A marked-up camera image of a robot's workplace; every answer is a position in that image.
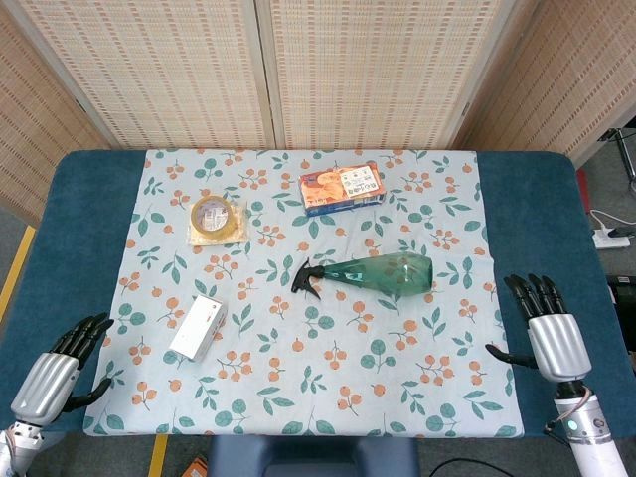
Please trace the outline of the bamboo folding screen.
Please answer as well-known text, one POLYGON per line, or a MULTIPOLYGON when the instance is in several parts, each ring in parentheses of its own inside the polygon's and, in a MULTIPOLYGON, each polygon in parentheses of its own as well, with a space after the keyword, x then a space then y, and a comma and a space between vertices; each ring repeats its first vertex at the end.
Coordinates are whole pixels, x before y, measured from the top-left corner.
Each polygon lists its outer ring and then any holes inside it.
POLYGON ((636 0, 0 0, 0 206, 87 149, 549 150, 636 114, 636 0))

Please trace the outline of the clear packet of yellow grains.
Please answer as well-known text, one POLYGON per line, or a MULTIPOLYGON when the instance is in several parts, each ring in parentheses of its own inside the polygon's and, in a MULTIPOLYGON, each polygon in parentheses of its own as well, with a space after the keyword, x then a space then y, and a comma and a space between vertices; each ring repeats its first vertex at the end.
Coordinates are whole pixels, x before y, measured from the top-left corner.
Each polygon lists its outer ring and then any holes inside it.
POLYGON ((245 222, 244 208, 231 204, 234 214, 236 215, 238 226, 232 234, 226 238, 210 239, 199 234, 189 222, 187 243, 191 246, 212 246, 212 245, 225 245, 231 243, 244 243, 248 241, 247 225, 245 222))

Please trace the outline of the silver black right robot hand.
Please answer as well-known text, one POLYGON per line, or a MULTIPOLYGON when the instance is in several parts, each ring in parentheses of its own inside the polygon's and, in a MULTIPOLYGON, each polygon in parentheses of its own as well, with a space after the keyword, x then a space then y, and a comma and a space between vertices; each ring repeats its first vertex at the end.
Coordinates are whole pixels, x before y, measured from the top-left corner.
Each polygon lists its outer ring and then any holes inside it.
POLYGON ((574 316, 567 312, 554 282, 547 276, 511 274, 504 278, 526 321, 531 356, 504 353, 492 344, 486 350, 509 365, 536 369, 551 383, 583 380, 592 366, 574 316))

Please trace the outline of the teal table cover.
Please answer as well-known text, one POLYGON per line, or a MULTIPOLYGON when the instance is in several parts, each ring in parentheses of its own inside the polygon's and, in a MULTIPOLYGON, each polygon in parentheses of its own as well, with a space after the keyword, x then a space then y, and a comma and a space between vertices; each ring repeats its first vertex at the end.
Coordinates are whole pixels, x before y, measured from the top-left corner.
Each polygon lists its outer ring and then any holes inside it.
MULTIPOLYGON (((556 282, 587 347, 612 433, 636 436, 636 376, 571 162, 553 152, 477 156, 495 276, 539 272, 556 282)), ((107 311, 145 154, 93 150, 59 164, 12 307, 0 323, 0 429, 38 356, 82 318, 107 311)))

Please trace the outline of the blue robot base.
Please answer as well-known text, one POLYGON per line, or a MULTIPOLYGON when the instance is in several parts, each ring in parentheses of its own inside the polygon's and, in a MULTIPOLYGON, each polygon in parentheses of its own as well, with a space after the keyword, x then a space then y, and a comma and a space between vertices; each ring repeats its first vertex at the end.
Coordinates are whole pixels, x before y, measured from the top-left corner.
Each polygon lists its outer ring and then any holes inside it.
POLYGON ((216 436, 208 477, 421 477, 417 444, 395 437, 216 436))

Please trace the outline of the white power strip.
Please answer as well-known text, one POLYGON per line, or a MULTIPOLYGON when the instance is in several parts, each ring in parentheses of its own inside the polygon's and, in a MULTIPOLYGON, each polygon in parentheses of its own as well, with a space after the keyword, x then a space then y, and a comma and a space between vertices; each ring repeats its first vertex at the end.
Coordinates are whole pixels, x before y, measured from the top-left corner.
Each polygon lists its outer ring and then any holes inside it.
POLYGON ((596 229, 592 232, 592 240, 597 250, 621 249, 630 246, 628 237, 611 237, 609 229, 596 229))

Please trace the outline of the orange and blue carton box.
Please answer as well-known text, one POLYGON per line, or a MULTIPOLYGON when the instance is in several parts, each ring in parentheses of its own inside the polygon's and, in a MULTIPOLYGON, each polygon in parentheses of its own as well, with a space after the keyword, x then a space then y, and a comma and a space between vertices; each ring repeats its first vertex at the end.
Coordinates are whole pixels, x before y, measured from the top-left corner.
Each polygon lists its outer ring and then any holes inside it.
POLYGON ((304 174, 298 184, 309 218, 380 205, 387 194, 375 162, 304 174))

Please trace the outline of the floral tablecloth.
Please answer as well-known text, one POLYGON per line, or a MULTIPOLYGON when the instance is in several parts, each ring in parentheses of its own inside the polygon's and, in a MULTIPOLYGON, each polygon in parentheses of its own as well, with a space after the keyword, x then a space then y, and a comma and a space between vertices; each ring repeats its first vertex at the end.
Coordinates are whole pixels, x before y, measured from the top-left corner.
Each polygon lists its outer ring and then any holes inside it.
POLYGON ((517 437, 506 334, 473 152, 150 150, 83 420, 122 434, 517 437), (375 162, 380 205, 309 218, 298 179, 375 162), (248 241, 187 243, 206 196, 244 208, 248 241), (310 266, 408 251, 432 289, 400 297, 312 277, 310 266), (198 295, 227 305, 205 357, 169 350, 198 295))

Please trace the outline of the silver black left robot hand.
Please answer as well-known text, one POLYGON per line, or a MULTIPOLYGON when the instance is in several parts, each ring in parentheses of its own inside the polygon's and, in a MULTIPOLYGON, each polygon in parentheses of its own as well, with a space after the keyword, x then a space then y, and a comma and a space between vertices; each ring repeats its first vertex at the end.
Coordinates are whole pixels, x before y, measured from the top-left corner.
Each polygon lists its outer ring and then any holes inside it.
POLYGON ((74 396, 73 390, 95 346, 113 323, 106 312, 88 316, 38 357, 11 403, 18 422, 44 428, 61 414, 87 407, 105 394, 112 383, 110 377, 85 395, 74 396))

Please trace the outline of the green spray bottle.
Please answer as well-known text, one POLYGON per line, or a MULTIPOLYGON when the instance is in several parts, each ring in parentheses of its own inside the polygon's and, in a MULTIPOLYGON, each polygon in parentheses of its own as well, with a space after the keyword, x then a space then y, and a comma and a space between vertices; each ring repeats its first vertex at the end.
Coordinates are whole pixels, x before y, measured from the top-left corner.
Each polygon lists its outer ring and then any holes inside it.
POLYGON ((312 277, 406 297, 425 294, 432 289, 433 264, 429 257, 408 251, 327 265, 310 266, 306 260, 292 281, 291 292, 302 290, 320 298, 310 283, 312 277))

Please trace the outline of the clear packing tape roll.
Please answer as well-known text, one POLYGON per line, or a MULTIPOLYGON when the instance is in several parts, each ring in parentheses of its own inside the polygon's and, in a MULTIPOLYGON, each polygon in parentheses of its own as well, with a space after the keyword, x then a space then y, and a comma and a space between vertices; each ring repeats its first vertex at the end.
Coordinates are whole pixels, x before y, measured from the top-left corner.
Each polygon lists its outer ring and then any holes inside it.
POLYGON ((192 206, 190 222, 208 239, 224 239, 238 226, 232 205, 223 197, 206 196, 192 206))

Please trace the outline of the metal stand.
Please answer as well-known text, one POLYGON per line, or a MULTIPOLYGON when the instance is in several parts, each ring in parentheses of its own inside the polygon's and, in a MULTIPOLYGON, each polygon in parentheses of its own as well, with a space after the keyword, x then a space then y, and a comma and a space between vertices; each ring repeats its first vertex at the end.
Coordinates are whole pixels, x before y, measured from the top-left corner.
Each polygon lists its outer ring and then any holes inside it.
POLYGON ((623 166, 628 178, 628 189, 636 196, 636 165, 634 164, 630 152, 627 148, 627 140, 636 136, 636 132, 625 134, 621 128, 611 128, 605 131, 599 142, 615 143, 618 147, 623 166))

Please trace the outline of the white carton box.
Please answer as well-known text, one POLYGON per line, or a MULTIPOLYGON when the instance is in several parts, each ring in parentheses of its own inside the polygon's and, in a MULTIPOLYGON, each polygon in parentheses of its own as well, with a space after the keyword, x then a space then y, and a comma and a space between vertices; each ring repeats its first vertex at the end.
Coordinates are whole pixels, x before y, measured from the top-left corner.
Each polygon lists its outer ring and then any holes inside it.
POLYGON ((227 305, 214 298, 198 295, 169 350, 193 362, 201 361, 227 316, 227 305))

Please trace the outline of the black device on floor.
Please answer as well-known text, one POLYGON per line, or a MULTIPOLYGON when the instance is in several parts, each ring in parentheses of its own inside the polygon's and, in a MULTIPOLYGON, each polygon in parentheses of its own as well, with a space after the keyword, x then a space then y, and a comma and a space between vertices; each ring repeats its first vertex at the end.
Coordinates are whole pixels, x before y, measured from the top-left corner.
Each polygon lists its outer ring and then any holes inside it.
POLYGON ((615 307, 626 313, 636 313, 636 276, 607 275, 615 307))

